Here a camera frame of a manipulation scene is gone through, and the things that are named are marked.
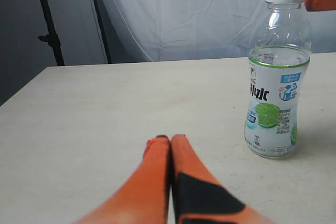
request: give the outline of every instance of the black stand pole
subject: black stand pole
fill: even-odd
[[[54,21],[52,20],[48,0],[40,0],[44,18],[47,23],[48,32],[46,36],[38,36],[39,40],[42,42],[48,42],[48,45],[53,49],[56,64],[58,66],[64,66],[64,60],[61,52],[61,43],[59,41],[58,35],[55,30]]]

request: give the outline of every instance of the cartoon figure on label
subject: cartoon figure on label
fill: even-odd
[[[284,88],[280,88],[279,91],[283,92],[282,97],[280,97],[283,101],[289,101],[290,99],[295,98],[296,92],[294,92],[298,88],[296,82],[294,82],[292,85],[287,85]]]
[[[251,75],[251,79],[252,80],[256,80],[257,76],[256,76],[256,69],[254,67],[253,64],[250,64],[250,75]]]

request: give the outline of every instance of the green lime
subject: green lime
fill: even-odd
[[[270,129],[274,128],[279,123],[279,107],[268,104],[260,103],[255,107],[256,112],[258,113],[259,125],[261,127]]]
[[[292,140],[292,145],[296,144],[296,140],[298,139],[298,126],[295,125],[294,128],[292,129],[292,133],[290,134],[291,140]]]

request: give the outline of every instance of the table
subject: table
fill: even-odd
[[[0,223],[77,220],[127,180],[148,139],[175,133],[274,221],[336,223],[336,54],[311,58],[290,158],[246,147],[249,85],[246,58],[45,69],[0,107]]]

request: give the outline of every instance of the white backdrop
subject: white backdrop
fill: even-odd
[[[247,56],[265,0],[103,0],[126,50],[144,61]],[[307,13],[313,52],[336,51],[336,12]]]

